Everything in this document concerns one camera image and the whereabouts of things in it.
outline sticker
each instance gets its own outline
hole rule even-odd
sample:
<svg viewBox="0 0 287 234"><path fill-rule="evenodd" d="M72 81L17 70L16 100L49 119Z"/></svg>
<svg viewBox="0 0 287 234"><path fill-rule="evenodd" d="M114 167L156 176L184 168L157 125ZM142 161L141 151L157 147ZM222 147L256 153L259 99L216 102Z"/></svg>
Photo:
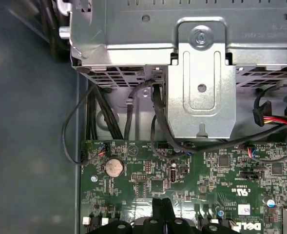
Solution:
<svg viewBox="0 0 287 234"><path fill-rule="evenodd" d="M237 206L238 215L250 215L250 205L249 204L239 204Z"/></svg>

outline black cable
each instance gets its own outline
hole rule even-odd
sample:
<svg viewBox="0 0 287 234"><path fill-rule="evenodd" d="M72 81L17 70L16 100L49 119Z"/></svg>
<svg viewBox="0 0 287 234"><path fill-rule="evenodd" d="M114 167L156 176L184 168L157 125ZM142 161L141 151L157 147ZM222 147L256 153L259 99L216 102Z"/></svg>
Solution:
<svg viewBox="0 0 287 234"><path fill-rule="evenodd" d="M268 92L268 91L275 91L275 90L279 90L280 88L285 88L287 87L287 84L285 85L282 85L282 86L278 86L278 85L273 85L265 90L263 90L262 92L260 92L255 101L254 101L254 109L259 109L259 102L260 102L260 99Z"/></svg>
<svg viewBox="0 0 287 234"><path fill-rule="evenodd" d="M70 156L70 153L67 149L67 145L66 145L66 128L67 128L67 125L69 124L72 116L75 114L76 110L82 105L82 103L87 99L88 95L91 93L91 91L95 88L95 84L94 85L91 85L88 90L86 91L86 93L84 94L83 98L77 103L77 105L75 106L74 110L71 111L71 113L68 115L68 117L66 118L65 122L63 123L62 125L62 131L61 131L61 141L62 141L62 145L63 145L63 150L64 150L64 153L66 155L66 157L69 159L69 161L75 165L78 165L78 166L83 166L83 165L87 165L89 163L91 163L95 157L98 156L98 154L100 152L102 152L103 150L101 150L98 154L95 154L94 156L91 157L91 159L85 161L85 162L77 162L75 161L71 156Z"/></svg>
<svg viewBox="0 0 287 234"><path fill-rule="evenodd" d="M153 79L147 80L144 83L141 83L137 85L129 94L128 98L129 99L134 99L135 94L144 88L147 88L151 86L155 81ZM124 139L129 140L129 132L130 132L130 126L132 124L132 119L133 119L133 109L134 109L134 103L129 103L127 104L127 121L125 124L125 130L124 130Z"/></svg>
<svg viewBox="0 0 287 234"><path fill-rule="evenodd" d="M278 159L273 159L273 160L258 159L258 158L254 158L254 157L251 157L250 159L252 159L252 160L254 160L256 162L267 164L267 163L283 162L283 161L285 161L287 159L287 156L284 156L284 157L281 157L281 158L278 158Z"/></svg>
<svg viewBox="0 0 287 234"><path fill-rule="evenodd" d="M273 127L269 130L266 130L264 132L257 133L257 134L251 135L251 136L246 136L246 137L243 137L240 139L236 139L236 140L232 140L232 141L228 141L228 142L223 142L223 143L218 143L218 144L214 144L214 145L199 146L197 148L187 148L187 147L179 145L174 140L174 138L172 137L172 134L171 134L171 131L168 127L167 119L165 117L164 110L163 110L163 104L162 104L161 94L160 94L160 87L159 87L159 85L154 85L153 88L154 88L154 90L153 90L152 101L154 103L154 110L155 110L157 122L158 122L161 130L163 131L163 134L165 135L165 138L168 141L168 143L172 147L174 147L175 149L179 149L183 152L190 152L190 153L196 154L196 153L201 153L201 152L205 152L205 151L214 151L214 150L219 150L219 149L223 149L223 148L228 148L228 147L232 147L235 145L244 144L247 141L260 140L260 139L265 138L265 137L267 137L267 136L269 136L275 132L278 132L282 129L287 128L287 125L278 125L278 126Z"/></svg>
<svg viewBox="0 0 287 234"><path fill-rule="evenodd" d="M112 138L123 140L123 135L119 129L117 120L99 87L96 87L95 95L103 113L104 120L107 123L108 129L112 135Z"/></svg>
<svg viewBox="0 0 287 234"><path fill-rule="evenodd" d="M42 14L44 20L47 21L49 25L49 29L51 31L51 35L56 43L56 45L62 49L69 51L70 46L65 45L63 40L61 39L59 35L59 25L58 25L58 19L56 17L53 5L51 0L40 0L41 8L42 8Z"/></svg>
<svg viewBox="0 0 287 234"><path fill-rule="evenodd" d="M96 97L93 92L87 98L86 140L97 140L96 133Z"/></svg>
<svg viewBox="0 0 287 234"><path fill-rule="evenodd" d="M98 140L98 135L96 131L96 96L91 93L89 100L90 105L90 132L92 140Z"/></svg>
<svg viewBox="0 0 287 234"><path fill-rule="evenodd" d="M158 152L155 148L155 121L156 121L156 115L153 117L153 120L152 120L152 124L151 124L151 149L153 151L153 153L158 156L159 158L162 158L162 159L178 159L178 158L181 158L183 156L188 156L186 153L182 154L177 154L177 155L173 155L171 157L169 156L164 156L162 155L160 152Z"/></svg>

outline integrated circuit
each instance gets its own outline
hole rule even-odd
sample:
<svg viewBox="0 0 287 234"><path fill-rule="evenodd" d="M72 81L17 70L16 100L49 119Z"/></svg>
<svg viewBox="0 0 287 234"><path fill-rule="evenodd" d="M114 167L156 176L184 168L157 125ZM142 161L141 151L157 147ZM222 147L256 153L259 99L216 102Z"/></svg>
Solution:
<svg viewBox="0 0 287 234"><path fill-rule="evenodd" d="M229 156L219 156L218 166L219 167L229 167L230 159Z"/></svg>
<svg viewBox="0 0 287 234"><path fill-rule="evenodd" d="M179 174L180 175L186 175L186 174L188 174L188 171L189 171L188 166L186 166L186 165L179 166Z"/></svg>
<svg viewBox="0 0 287 234"><path fill-rule="evenodd" d="M207 186L206 185L200 185L199 190L200 190L200 193L204 194L207 192Z"/></svg>
<svg viewBox="0 0 287 234"><path fill-rule="evenodd" d="M164 181L161 179L151 180L151 193L162 193L164 192Z"/></svg>
<svg viewBox="0 0 287 234"><path fill-rule="evenodd" d="M271 168L272 175L283 175L283 164L282 163L273 163Z"/></svg>

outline metal bracket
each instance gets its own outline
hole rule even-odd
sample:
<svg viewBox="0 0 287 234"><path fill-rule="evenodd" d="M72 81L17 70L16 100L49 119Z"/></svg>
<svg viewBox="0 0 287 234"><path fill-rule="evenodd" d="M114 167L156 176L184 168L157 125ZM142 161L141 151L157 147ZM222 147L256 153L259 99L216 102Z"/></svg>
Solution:
<svg viewBox="0 0 287 234"><path fill-rule="evenodd" d="M72 11L72 4L64 2L63 0L57 0L57 8L61 14L69 16Z"/></svg>
<svg viewBox="0 0 287 234"><path fill-rule="evenodd" d="M177 23L178 64L168 68L167 118L176 138L229 138L235 124L235 67L226 62L220 17Z"/></svg>

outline motherboard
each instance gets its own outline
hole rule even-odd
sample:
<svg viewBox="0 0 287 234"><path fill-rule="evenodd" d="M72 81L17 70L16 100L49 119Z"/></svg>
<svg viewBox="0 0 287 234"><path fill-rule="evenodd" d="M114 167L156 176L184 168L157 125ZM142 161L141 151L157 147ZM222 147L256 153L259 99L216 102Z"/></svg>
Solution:
<svg viewBox="0 0 287 234"><path fill-rule="evenodd" d="M281 234L287 209L287 160L261 164L244 147L158 158L148 141L85 141L92 164L81 167L81 233L121 219L134 222L152 214L152 198L172 201L176 217L196 226L230 225L243 234ZM156 144L165 156L175 154L166 142ZM281 143L255 143L255 157L287 155Z"/></svg>

